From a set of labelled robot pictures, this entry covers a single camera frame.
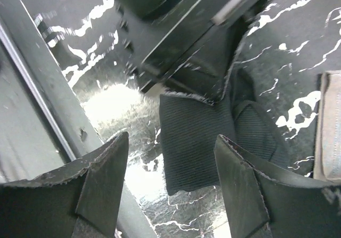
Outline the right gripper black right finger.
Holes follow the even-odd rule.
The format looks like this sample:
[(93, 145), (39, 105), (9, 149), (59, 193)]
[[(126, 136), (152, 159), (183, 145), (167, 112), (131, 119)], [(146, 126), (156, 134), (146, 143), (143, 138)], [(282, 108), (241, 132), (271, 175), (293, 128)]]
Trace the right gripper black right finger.
[(285, 170), (223, 135), (214, 153), (232, 237), (340, 237), (340, 185)]

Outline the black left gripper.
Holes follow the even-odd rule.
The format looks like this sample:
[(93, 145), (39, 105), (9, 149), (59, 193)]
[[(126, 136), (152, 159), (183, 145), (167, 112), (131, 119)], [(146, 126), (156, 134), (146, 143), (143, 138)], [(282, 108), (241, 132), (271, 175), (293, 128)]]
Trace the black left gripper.
[(115, 0), (118, 51), (142, 93), (161, 84), (213, 105), (225, 94), (237, 41), (267, 0)]

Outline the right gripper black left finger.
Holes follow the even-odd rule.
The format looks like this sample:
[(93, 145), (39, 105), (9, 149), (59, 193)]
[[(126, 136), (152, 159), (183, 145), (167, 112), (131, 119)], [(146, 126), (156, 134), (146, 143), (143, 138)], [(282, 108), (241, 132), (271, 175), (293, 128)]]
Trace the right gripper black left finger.
[(1, 185), (1, 237), (113, 237), (129, 136), (32, 180)]

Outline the black underwear with cream waistband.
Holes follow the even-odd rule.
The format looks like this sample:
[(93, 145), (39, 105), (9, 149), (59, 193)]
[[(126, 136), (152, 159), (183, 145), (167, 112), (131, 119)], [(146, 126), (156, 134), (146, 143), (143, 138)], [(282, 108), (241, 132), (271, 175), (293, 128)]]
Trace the black underwear with cream waistband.
[(213, 106), (162, 94), (159, 119), (166, 190), (170, 196), (219, 184), (214, 156), (218, 135), (282, 168), (289, 165), (284, 139), (256, 101), (253, 80), (243, 70), (232, 73), (225, 98)]

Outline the grey underwear with cream waistband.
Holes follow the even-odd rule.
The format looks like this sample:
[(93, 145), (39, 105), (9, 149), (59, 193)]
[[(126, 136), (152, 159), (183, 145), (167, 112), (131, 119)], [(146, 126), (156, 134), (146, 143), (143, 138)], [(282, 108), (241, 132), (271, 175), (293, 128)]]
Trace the grey underwear with cream waistband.
[(313, 178), (340, 184), (340, 71), (321, 76)]

